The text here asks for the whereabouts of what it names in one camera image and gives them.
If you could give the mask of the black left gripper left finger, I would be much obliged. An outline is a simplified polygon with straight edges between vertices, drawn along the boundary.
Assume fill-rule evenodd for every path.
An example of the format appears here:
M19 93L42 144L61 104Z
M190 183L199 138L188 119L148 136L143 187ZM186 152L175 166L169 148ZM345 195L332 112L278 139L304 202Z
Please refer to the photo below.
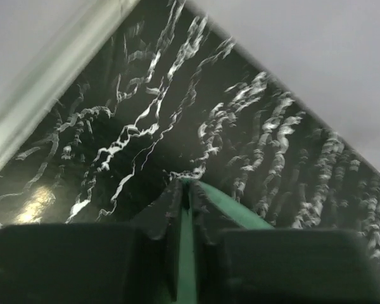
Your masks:
M182 183L132 220L0 228L0 303L172 303Z

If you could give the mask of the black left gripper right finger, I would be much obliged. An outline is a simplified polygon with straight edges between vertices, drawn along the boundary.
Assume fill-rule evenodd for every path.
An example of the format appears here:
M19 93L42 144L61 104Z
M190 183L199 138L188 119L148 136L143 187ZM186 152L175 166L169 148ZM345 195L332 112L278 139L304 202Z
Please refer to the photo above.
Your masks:
M353 231L276 229L189 186L200 303L380 303L380 268Z

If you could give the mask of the dark green cloth napkin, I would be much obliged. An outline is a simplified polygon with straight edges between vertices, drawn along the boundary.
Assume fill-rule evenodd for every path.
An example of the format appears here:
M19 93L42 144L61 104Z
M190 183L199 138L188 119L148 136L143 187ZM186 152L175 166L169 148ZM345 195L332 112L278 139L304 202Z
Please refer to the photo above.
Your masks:
M176 303L218 303L211 277L217 265L215 245L224 229L271 229L263 218L217 188L182 179L179 265Z

